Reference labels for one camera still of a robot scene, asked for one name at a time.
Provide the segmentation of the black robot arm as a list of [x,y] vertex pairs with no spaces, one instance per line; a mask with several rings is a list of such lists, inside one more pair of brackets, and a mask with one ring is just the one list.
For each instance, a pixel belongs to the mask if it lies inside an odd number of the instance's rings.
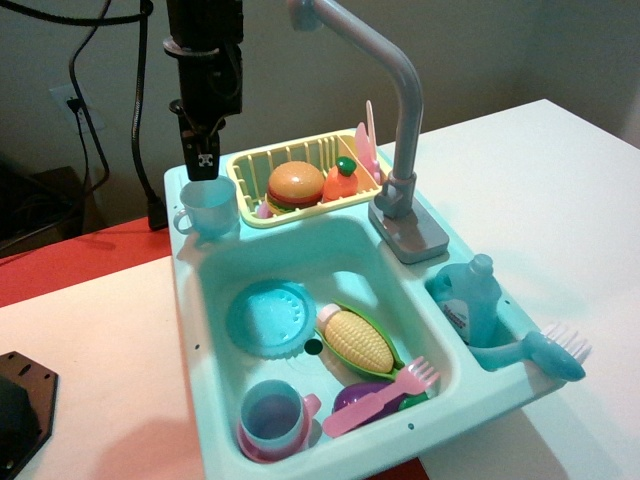
[[219,175],[219,131],[242,112],[243,69],[240,1],[169,1],[170,36],[165,53],[177,60],[180,97],[176,115],[191,181]]

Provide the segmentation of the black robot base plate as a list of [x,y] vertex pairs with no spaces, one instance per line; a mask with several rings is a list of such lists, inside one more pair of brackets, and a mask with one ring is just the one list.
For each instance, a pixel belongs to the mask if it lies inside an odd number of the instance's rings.
[[1,478],[16,479],[52,435],[59,376],[25,355],[1,355]]

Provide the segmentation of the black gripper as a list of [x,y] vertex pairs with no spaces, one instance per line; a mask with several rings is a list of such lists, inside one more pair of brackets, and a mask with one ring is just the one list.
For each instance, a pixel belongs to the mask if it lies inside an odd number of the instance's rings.
[[219,176],[220,136],[226,118],[243,106],[242,52],[224,40],[213,49],[199,51],[164,40],[165,53],[178,62],[182,105],[180,139],[190,181]]

